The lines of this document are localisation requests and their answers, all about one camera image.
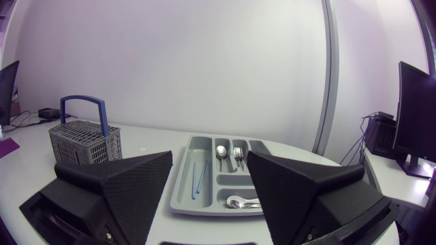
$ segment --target white wall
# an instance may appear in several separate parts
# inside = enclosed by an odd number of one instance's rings
[[[318,0],[40,0],[21,26],[17,85],[26,110],[85,94],[106,101],[112,123],[310,150],[325,43]],[[97,118],[80,101],[67,112]]]
[[[334,1],[334,9],[340,47],[339,89],[325,156],[339,162],[362,135],[361,117],[378,111],[396,116],[399,61],[425,72],[428,67],[409,0]]]

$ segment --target fork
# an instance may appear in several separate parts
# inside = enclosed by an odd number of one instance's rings
[[[236,161],[240,161],[240,167],[243,169],[243,172],[245,172],[243,149],[241,147],[234,147],[233,148],[233,155],[234,155],[234,159]]]

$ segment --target black textured pad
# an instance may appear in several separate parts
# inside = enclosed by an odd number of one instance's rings
[[[249,152],[247,165],[274,244],[291,244],[314,199],[361,180],[362,166],[331,167]]]
[[[102,194],[130,244],[144,244],[172,167],[161,152],[94,165],[56,164],[58,178]]]

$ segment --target black box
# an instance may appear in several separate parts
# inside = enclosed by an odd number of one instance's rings
[[[368,122],[364,142],[374,155],[404,161],[407,154],[393,149],[395,132],[395,120],[372,118]]]
[[[58,109],[44,108],[38,110],[38,116],[49,120],[59,119],[60,113]]]

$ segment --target white desk surface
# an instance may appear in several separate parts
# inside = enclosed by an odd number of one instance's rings
[[[56,178],[55,157],[48,130],[57,122],[17,129],[6,137],[20,148],[0,159],[0,216],[17,244],[43,244],[32,226],[21,214],[19,206]],[[190,135],[188,133],[147,129],[124,125],[121,128],[123,158],[171,150],[173,167],[163,190],[147,244],[181,242],[186,244],[237,244],[255,242],[272,244],[263,216],[207,217],[175,214],[170,211],[170,199],[176,175]],[[263,141],[271,154],[323,165],[337,165],[319,155],[285,144]],[[399,244],[395,224],[379,238],[377,244]]]
[[[429,200],[425,195],[429,180],[408,176],[395,160],[376,156],[368,149],[364,150],[364,157],[373,173],[375,185],[383,195],[408,208],[425,208]]]

